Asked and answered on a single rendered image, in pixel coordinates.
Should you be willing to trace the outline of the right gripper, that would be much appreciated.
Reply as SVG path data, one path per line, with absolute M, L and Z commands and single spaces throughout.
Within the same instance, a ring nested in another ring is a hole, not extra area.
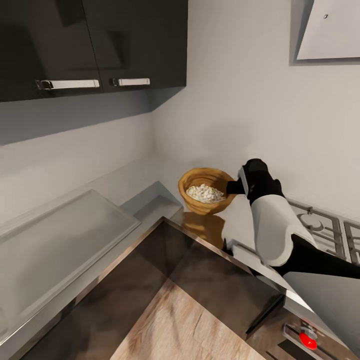
M 227 193 L 228 194 L 246 194 L 244 187 L 241 186 L 240 179 L 236 179 L 235 181 L 229 181 L 227 185 Z

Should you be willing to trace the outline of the popcorn bag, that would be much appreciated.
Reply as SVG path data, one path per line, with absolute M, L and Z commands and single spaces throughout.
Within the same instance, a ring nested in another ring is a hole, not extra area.
M 214 215 L 224 211 L 236 197 L 236 193 L 227 193 L 228 182 L 236 179 L 223 170 L 212 167 L 193 168 L 186 172 L 178 181 L 181 198 L 186 206 L 194 213 L 201 216 Z M 188 190 L 194 188 L 210 188 L 222 194 L 222 200 L 217 202 L 202 202 L 188 194 Z

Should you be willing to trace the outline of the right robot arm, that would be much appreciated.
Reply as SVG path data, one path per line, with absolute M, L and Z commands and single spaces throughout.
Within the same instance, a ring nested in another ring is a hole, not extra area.
M 319 249 L 261 159 L 248 160 L 227 193 L 249 200 L 258 258 L 360 359 L 360 267 Z

